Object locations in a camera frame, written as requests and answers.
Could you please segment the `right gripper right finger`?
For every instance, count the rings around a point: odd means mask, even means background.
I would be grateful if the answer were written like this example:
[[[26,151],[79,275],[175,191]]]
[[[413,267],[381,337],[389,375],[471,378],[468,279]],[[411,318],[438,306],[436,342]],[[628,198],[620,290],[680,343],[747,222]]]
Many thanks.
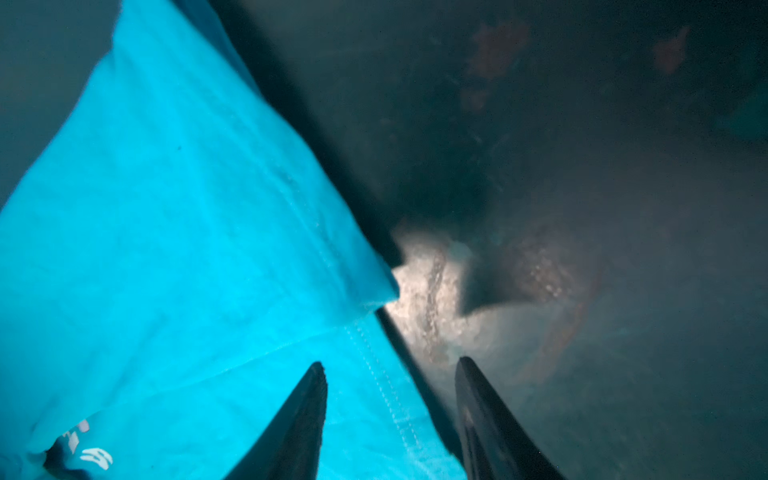
[[[462,463],[469,479],[564,480],[467,356],[457,362],[455,390]]]

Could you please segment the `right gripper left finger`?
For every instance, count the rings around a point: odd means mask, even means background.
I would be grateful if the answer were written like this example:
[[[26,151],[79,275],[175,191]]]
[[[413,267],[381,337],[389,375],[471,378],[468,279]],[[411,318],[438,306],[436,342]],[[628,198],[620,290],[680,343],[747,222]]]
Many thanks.
[[[325,370],[314,362],[226,480],[315,480],[327,400]]]

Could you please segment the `teal printed t shirt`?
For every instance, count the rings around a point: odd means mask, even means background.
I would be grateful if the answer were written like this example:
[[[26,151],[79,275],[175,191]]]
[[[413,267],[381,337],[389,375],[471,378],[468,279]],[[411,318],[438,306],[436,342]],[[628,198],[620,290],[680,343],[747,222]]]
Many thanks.
[[[299,378],[323,479],[461,479],[377,317],[391,268],[205,1],[126,1],[1,212],[1,475],[221,479]]]

